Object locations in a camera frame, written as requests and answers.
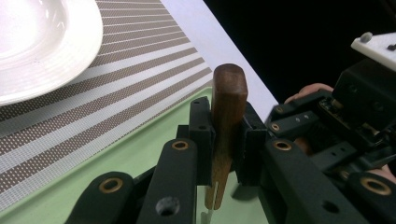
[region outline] wooden handle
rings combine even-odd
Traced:
[[[219,209],[230,173],[235,138],[245,114],[248,85],[241,67],[226,63],[213,75],[211,114],[216,139],[213,152],[212,186],[205,191],[207,209]]]

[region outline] human hand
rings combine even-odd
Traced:
[[[302,98],[310,93],[319,91],[319,90],[326,90],[326,91],[333,91],[334,88],[330,87],[326,84],[323,83],[314,83],[311,85],[307,85],[305,87],[303,87],[298,93],[292,95],[291,97],[289,97],[288,99],[286,99],[285,104]],[[299,137],[297,138],[294,143],[305,153],[305,154],[311,154],[312,151],[310,149],[309,143],[305,140],[305,138],[303,137]],[[374,170],[370,170],[367,171],[370,172],[372,174],[375,175],[380,175],[382,177],[385,177],[386,179],[392,181],[393,183],[396,184],[396,177],[395,175],[391,172],[391,170],[389,169],[389,167],[387,165],[384,165],[383,167],[381,167],[380,169],[374,169]]]

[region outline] striped placemat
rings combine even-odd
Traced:
[[[211,84],[160,0],[96,3],[104,36],[90,67],[56,91],[0,107],[0,211]]]

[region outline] white plate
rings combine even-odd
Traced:
[[[103,23],[94,0],[4,1],[0,7],[0,106],[54,91],[96,57]]]

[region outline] black background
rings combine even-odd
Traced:
[[[205,3],[280,103],[308,84],[334,86],[364,57],[350,47],[355,38],[396,30],[381,0]]]

